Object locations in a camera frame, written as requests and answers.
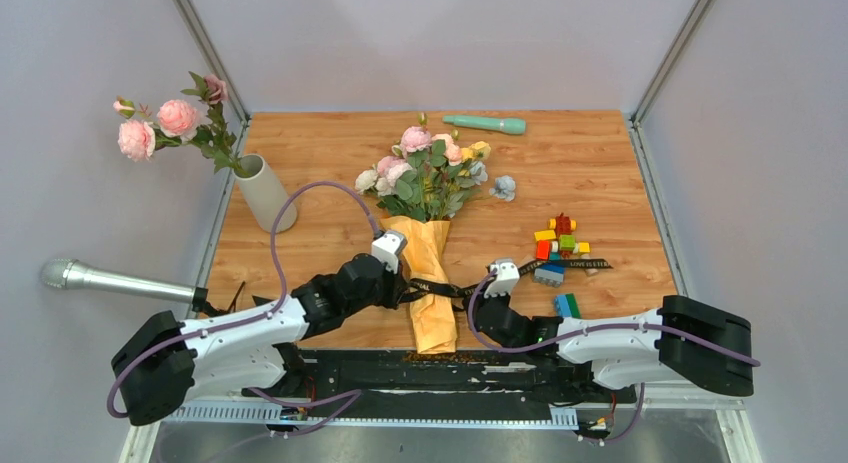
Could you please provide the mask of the black ribbon with gold text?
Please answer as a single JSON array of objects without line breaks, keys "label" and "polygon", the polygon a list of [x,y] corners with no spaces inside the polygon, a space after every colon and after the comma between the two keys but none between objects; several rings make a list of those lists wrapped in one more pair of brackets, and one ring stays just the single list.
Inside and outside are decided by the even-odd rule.
[{"label": "black ribbon with gold text", "polygon": [[[488,295],[502,295],[510,293],[517,282],[527,274],[535,273],[537,270],[565,270],[565,269],[584,269],[584,270],[606,270],[612,269],[613,266],[602,258],[588,259],[569,259],[569,260],[533,260],[522,266],[516,266],[510,260],[504,259],[500,262],[493,263],[490,270],[494,272],[493,276],[485,277],[483,280],[486,289],[495,281],[494,290],[488,290]],[[401,303],[411,303],[417,301],[427,295],[435,295],[447,297],[449,299],[466,299],[469,298],[474,291],[475,286],[459,287],[450,283],[438,283],[421,278],[412,278],[409,282],[408,289],[400,297]]]}]

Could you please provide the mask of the flower bouquet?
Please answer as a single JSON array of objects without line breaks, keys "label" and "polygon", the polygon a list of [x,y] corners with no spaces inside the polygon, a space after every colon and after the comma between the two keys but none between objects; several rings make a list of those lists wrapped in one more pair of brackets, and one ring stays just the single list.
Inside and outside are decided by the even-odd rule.
[{"label": "flower bouquet", "polygon": [[428,116],[404,130],[390,154],[363,170],[354,189],[376,199],[385,230],[401,233],[408,267],[410,320],[414,346],[422,354],[457,349],[452,300],[455,290],[443,264],[451,221],[488,180],[491,146],[458,144],[458,132],[433,133]]}]

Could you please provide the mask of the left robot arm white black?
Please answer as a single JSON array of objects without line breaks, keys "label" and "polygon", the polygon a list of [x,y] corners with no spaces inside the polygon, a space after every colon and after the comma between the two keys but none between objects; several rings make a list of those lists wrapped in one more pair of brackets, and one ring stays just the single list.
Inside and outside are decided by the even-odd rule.
[{"label": "left robot arm white black", "polygon": [[281,350],[331,332],[369,306],[396,308],[406,283],[399,256],[358,254],[281,300],[223,317],[151,316],[113,356],[111,416],[145,426],[184,403],[248,388],[298,394],[306,369]]}]

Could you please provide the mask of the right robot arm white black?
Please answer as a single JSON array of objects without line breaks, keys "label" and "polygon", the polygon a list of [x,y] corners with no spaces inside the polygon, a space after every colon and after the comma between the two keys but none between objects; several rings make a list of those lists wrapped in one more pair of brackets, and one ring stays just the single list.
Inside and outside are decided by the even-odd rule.
[{"label": "right robot arm white black", "polygon": [[584,400],[637,383],[688,381],[724,396],[754,393],[751,324],[740,316],[680,295],[631,316],[581,319],[526,317],[507,295],[469,304],[473,330],[489,347],[535,359],[580,365],[571,386]]}]

